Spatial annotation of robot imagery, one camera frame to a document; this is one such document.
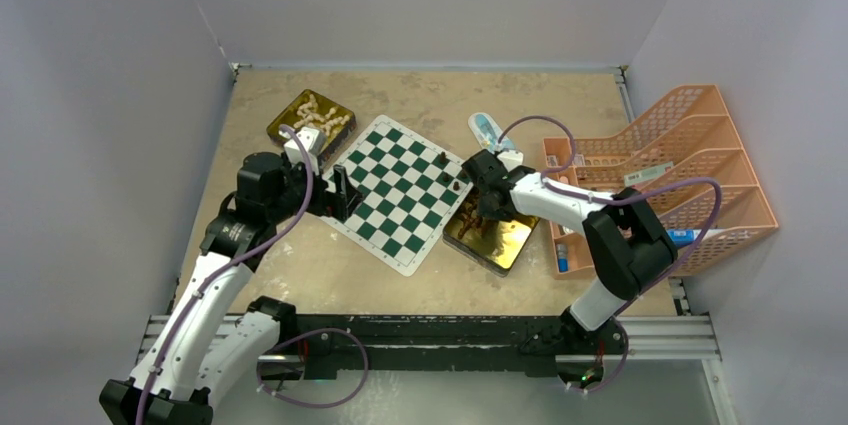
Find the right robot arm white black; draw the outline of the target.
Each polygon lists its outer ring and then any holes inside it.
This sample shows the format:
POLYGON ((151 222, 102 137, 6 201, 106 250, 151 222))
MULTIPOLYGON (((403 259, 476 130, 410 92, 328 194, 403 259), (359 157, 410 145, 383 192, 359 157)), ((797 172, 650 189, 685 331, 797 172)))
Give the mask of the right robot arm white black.
POLYGON ((552 181, 523 165, 508 168, 488 150, 461 165, 479 192, 477 212, 489 220, 533 216, 585 238, 596 278, 563 312, 561 337, 576 352, 596 344, 601 327, 677 260, 677 246, 633 188, 593 193, 552 181))

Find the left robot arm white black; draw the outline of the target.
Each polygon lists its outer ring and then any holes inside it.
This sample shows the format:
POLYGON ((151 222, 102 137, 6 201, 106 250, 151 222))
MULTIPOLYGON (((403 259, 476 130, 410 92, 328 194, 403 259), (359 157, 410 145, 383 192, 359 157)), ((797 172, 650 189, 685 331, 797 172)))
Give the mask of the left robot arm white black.
POLYGON ((271 351, 297 344, 296 309, 260 298, 219 344, 217 336, 240 291, 267 250, 304 214, 344 221, 362 193, 341 165, 326 181, 313 157, 289 159, 259 152, 247 156, 236 189, 206 228, 192 276, 163 331, 125 380, 108 381, 99 403, 113 424, 209 424, 232 386, 271 351))

